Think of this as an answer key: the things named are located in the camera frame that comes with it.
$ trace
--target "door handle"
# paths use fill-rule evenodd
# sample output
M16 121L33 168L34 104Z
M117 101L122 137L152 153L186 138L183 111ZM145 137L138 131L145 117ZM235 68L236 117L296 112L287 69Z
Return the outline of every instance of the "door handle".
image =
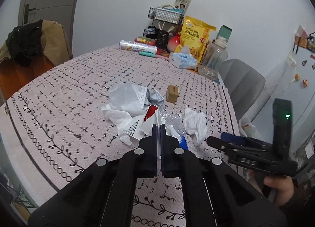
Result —
M30 4L25 5L25 11L24 11L24 25L28 23L28 12L36 10L36 8L30 8Z

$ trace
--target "tablecloth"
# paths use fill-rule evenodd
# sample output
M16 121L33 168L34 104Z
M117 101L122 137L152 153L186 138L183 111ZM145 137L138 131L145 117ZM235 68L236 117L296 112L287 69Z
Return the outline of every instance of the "tablecloth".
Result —
M10 114L0 118L9 158L39 205L96 159L118 159L138 146L123 144L117 128L100 111L117 80L155 88L163 95L169 85L178 86L177 102L165 102L162 110L176 113L191 107L206 114L208 136L239 135L225 87L164 59L140 56L117 45L86 53L16 92L7 101ZM10 134L13 129L16 136ZM226 156L205 142L195 147L191 136L186 140L197 157L226 161ZM138 179L133 205L131 226L185 226L181 181L163 178L160 162L156 178Z

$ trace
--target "gray chair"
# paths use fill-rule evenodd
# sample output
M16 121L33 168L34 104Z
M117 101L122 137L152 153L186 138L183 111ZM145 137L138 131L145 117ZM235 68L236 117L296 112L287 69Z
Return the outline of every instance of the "gray chair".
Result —
M238 59L223 62L220 71L239 121L264 89L266 80L255 69Z

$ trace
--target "snack bag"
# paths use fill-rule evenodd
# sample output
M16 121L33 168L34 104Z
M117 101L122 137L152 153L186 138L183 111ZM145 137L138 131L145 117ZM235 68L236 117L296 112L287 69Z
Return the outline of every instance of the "snack bag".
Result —
M198 19L185 16L180 44L176 47L175 53L181 51L184 46L188 46L189 52L197 59L199 64L206 49L210 30L215 31L216 27L210 26Z

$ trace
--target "wall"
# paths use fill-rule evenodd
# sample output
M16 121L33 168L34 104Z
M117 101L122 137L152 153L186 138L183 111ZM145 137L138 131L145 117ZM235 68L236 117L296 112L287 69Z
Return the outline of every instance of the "wall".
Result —
M18 25L19 6L21 0L4 0L0 7L0 45L7 35Z
M77 0L74 55L142 35L149 8L174 1ZM232 28L229 58L245 61L263 76L287 56L299 24L315 30L309 0L192 0L187 14L218 28Z

